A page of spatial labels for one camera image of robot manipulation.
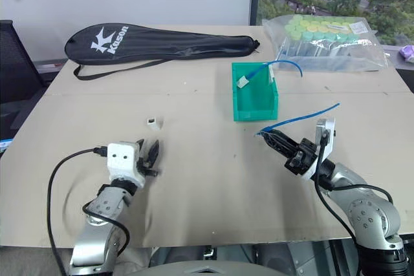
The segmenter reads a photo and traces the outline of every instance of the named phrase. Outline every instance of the black cable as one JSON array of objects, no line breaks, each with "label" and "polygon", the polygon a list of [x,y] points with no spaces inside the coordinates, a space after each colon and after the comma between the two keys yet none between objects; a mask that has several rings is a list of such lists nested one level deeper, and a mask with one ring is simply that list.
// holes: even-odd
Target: black cable
[{"label": "black cable", "polygon": [[385,194],[385,196],[387,196],[388,201],[391,204],[394,204],[394,201],[393,201],[393,198],[392,198],[391,194],[389,194],[386,190],[384,190],[380,187],[372,186],[370,184],[353,184],[351,186],[334,187],[332,190],[333,191],[342,191],[342,190],[358,189],[359,187],[366,188],[366,189],[372,189],[372,190],[381,192],[381,193]]},{"label": "black cable", "polygon": [[109,223],[111,223],[111,224],[113,224],[114,226],[117,226],[118,228],[120,228],[124,233],[125,233],[125,243],[124,243],[124,245],[122,246],[122,248],[118,251],[118,255],[120,255],[124,250],[125,250],[125,248],[127,248],[127,246],[128,246],[128,244],[129,244],[129,241],[130,241],[130,239],[131,239],[131,236],[130,236],[130,234],[129,234],[129,231],[128,231],[128,229],[122,224],[122,223],[120,223],[120,222],[118,222],[118,221],[116,221],[116,220],[113,220],[113,219],[111,219],[111,218],[107,218],[107,217],[105,217],[105,216],[102,216],[102,215],[99,215],[99,214],[97,214],[97,213],[93,213],[92,211],[89,211],[87,208],[88,208],[88,206],[89,206],[89,204],[91,203],[92,201],[90,201],[89,203],[86,203],[85,205],[83,205],[83,207],[82,207],[82,211],[84,212],[84,213],[86,213],[87,215],[89,215],[89,216],[91,216],[91,217],[94,217],[94,218],[98,218],[98,219],[100,219],[100,220],[103,220],[103,221],[106,221],[106,222],[109,222]]},{"label": "black cable", "polygon": [[86,149],[86,150],[82,150],[76,153],[73,153],[69,156],[67,156],[66,158],[64,158],[62,161],[60,161],[56,167],[53,169],[53,172],[49,178],[49,184],[47,186],[47,234],[49,235],[49,240],[50,240],[50,246],[52,248],[52,252],[53,252],[53,256],[56,259],[56,263],[59,266],[59,270],[60,273],[63,276],[66,276],[66,270],[65,267],[63,266],[63,262],[61,257],[59,256],[58,250],[56,249],[56,244],[54,243],[54,238],[53,238],[53,233],[52,233],[52,224],[50,221],[50,198],[52,196],[52,184],[53,184],[53,180],[54,177],[56,175],[56,173],[58,172],[58,169],[62,166],[63,163],[65,163],[67,160],[70,160],[71,158],[74,158],[77,155],[80,154],[84,154],[84,153],[89,153],[89,152],[93,152],[94,149]]},{"label": "black cable", "polygon": [[328,211],[332,214],[332,216],[334,216],[339,222],[340,224],[342,224],[342,226],[347,230],[348,234],[350,234],[354,244],[356,244],[356,238],[354,233],[351,231],[351,229],[349,228],[349,226],[342,220],[341,217],[338,216],[337,213],[335,213],[335,211],[328,205],[328,203],[326,202],[325,198],[323,197],[322,193],[321,193],[321,189],[319,188],[319,169],[320,166],[322,164],[322,158],[323,158],[323,152],[325,152],[325,146],[327,145],[327,139],[321,139],[321,147],[320,147],[320,151],[319,151],[319,155],[318,155],[318,161],[316,162],[316,169],[315,169],[315,190],[316,193],[319,196],[319,199],[322,201],[322,204],[326,207],[326,209],[328,209]]},{"label": "black cable", "polygon": [[245,257],[246,257],[247,261],[248,261],[249,263],[252,263],[252,264],[253,264],[252,259],[248,256],[248,254],[247,254],[247,252],[246,252],[246,250],[245,250],[245,248],[243,247],[243,245],[242,245],[242,244],[240,244],[240,248],[241,248],[241,251],[243,251],[243,253],[245,254]]}]

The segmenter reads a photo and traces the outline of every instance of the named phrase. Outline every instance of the white logo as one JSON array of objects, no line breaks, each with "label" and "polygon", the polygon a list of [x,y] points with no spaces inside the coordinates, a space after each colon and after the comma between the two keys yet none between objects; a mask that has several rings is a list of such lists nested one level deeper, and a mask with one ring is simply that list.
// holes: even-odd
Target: white logo
[{"label": "white logo", "polygon": [[111,43],[112,42],[112,37],[115,35],[115,32],[113,32],[111,35],[107,36],[106,38],[104,38],[104,28],[102,27],[101,31],[99,32],[99,34],[96,35],[96,38],[98,39],[98,44],[96,44],[95,42],[92,42],[91,48],[95,48],[96,51],[101,51],[101,53],[104,53],[106,51],[104,45],[106,45],[107,43]]},{"label": "white logo", "polygon": [[[96,51],[101,51],[101,53],[104,53],[105,51],[108,53],[112,53],[115,54],[117,48],[119,47],[119,44],[121,43],[121,41],[123,40],[126,32],[128,31],[128,26],[124,26],[122,27],[121,31],[118,33],[115,41],[113,43],[112,42],[112,37],[115,35],[115,32],[113,32],[111,35],[107,36],[104,38],[104,28],[102,27],[101,31],[99,32],[99,34],[96,35],[96,38],[98,39],[98,44],[96,44],[95,42],[92,41],[92,45],[91,48],[95,48]],[[109,48],[105,48],[104,45],[107,43],[111,43],[111,45],[109,46]]]}]

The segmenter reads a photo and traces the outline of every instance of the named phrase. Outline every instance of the blue cable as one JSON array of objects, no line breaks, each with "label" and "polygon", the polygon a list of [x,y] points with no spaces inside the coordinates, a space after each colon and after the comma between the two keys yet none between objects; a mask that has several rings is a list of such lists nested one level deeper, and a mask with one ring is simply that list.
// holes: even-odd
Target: blue cable
[{"label": "blue cable", "polygon": [[340,105],[340,103],[336,103],[332,107],[326,108],[325,110],[318,111],[318,112],[315,112],[315,113],[312,113],[312,114],[308,114],[307,116],[300,116],[298,118],[289,119],[289,120],[286,120],[286,121],[283,121],[283,122],[276,123],[276,124],[271,125],[271,126],[266,126],[265,128],[261,129],[260,132],[270,132],[275,127],[278,127],[278,126],[281,126],[281,125],[285,125],[285,124],[288,124],[288,123],[291,123],[291,122],[296,122],[296,121],[304,120],[304,119],[308,119],[308,118],[313,118],[314,116],[319,116],[320,114],[323,114],[327,111],[330,111],[334,108],[337,108],[337,106],[339,106],[339,105]]},{"label": "blue cable", "polygon": [[256,69],[256,70],[253,70],[252,72],[249,72],[245,77],[246,77],[246,79],[247,80],[250,80],[250,79],[252,79],[258,72],[260,72],[260,70],[262,70],[263,68],[265,68],[265,67],[267,67],[267,66],[269,66],[269,65],[271,65],[271,64],[274,64],[274,63],[289,63],[289,64],[292,64],[292,65],[294,65],[294,66],[296,66],[298,69],[299,69],[299,71],[300,71],[300,76],[301,77],[303,77],[303,73],[302,73],[302,69],[300,68],[300,66],[297,64],[297,63],[295,63],[294,61],[287,61],[287,60],[285,60],[285,59],[278,59],[278,60],[276,60],[276,61],[269,61],[269,62],[267,62],[267,63],[264,63],[262,66],[260,66],[258,69]]}]

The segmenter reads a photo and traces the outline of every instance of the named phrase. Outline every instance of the plastic bag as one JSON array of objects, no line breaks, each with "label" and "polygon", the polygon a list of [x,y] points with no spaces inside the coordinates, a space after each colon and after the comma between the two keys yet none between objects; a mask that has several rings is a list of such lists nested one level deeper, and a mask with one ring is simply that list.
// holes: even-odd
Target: plastic bag
[{"label": "plastic bag", "polygon": [[294,14],[263,20],[263,26],[276,59],[294,61],[303,70],[355,72],[387,67],[382,46],[362,17]]}]

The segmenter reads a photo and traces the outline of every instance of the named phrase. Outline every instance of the green plastic bin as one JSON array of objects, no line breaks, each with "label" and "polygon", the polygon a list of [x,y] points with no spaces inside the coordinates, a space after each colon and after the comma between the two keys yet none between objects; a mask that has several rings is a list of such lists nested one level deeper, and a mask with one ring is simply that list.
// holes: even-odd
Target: green plastic bin
[{"label": "green plastic bin", "polygon": [[262,68],[242,89],[237,81],[263,63],[232,63],[234,121],[276,120],[278,118],[278,89],[267,68]]}]

